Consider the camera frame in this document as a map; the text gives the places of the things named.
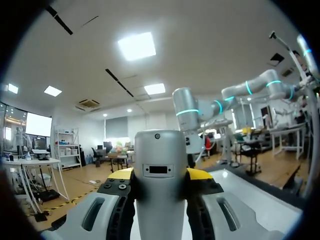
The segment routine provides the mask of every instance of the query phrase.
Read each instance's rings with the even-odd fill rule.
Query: yellow-black hazard tape
[[[51,212],[51,211],[53,211],[53,210],[56,210],[56,209],[59,209],[59,208],[65,206],[65,205],[67,205],[67,204],[77,205],[77,204],[74,202],[75,200],[78,200],[78,199],[82,198],[83,196],[85,196],[85,195],[87,195],[87,194],[89,194],[89,193],[94,192],[94,191],[97,190],[97,189],[98,189],[98,187],[95,187],[94,189],[86,192],[85,194],[82,194],[82,195],[80,195],[80,196],[77,196],[76,198],[74,198],[74,199],[72,199],[72,200],[70,200],[70,201],[66,201],[65,203],[62,203],[62,204],[60,204],[60,205],[58,205],[58,206],[51,207],[51,208],[45,208],[45,209],[43,210],[43,212],[44,212],[46,215],[49,215],[49,212]],[[34,215],[36,215],[36,214],[35,214],[35,213],[26,214],[27,217],[34,216]]]
[[[85,194],[82,194],[82,195],[80,195],[80,196],[77,196],[76,198],[70,200],[69,202],[71,202],[71,203],[74,204],[74,205],[77,205],[77,204],[74,202],[75,200],[80,199],[80,198],[82,198],[83,196],[85,196],[85,195],[87,195],[87,194],[89,194],[89,193],[92,193],[92,192],[94,192],[94,191],[97,190],[97,189],[98,189],[98,187],[95,187],[94,189],[88,191],[88,192],[85,193]]]

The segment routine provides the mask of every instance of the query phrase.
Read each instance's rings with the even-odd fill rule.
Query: display screen
[[[28,112],[26,115],[26,134],[50,137],[52,118]]]
[[[150,166],[150,173],[151,174],[166,174],[167,173],[167,166]]]

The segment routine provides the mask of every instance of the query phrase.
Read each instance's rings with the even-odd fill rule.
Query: white platform
[[[301,210],[266,193],[260,188],[248,183],[227,170],[210,172],[214,180],[221,184],[225,192],[233,193],[256,213],[257,222],[265,229],[278,230],[286,234],[298,220]],[[185,202],[182,240],[193,240],[187,216],[187,202]],[[137,207],[134,203],[135,215],[131,229],[131,240],[141,240]]]

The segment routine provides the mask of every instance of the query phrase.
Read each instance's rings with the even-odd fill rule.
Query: black cable
[[[41,178],[42,178],[43,186],[44,186],[44,188],[45,188],[45,191],[47,192],[48,189],[47,189],[47,186],[46,186],[46,183],[45,183],[45,179],[44,179],[44,175],[43,175],[43,173],[42,173],[42,168],[41,168],[41,166],[40,166],[40,173],[41,173]]]

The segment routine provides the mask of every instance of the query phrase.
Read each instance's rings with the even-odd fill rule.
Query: ceiling
[[[101,110],[83,113],[93,119],[104,119],[104,113],[115,118],[172,111],[170,97],[177,88],[213,98],[223,88],[274,68],[266,62],[276,52],[285,60],[274,69],[290,66],[286,50],[268,38],[271,31],[299,49],[297,30],[268,0],[58,0],[52,8],[73,34],[43,12],[5,77],[19,93],[5,92],[4,102],[19,100],[47,110],[74,109],[77,102],[94,99]],[[126,61],[117,41],[145,32],[152,33],[156,55]],[[147,95],[143,86],[158,83],[164,83],[166,93]],[[45,94],[48,85],[62,93]]]

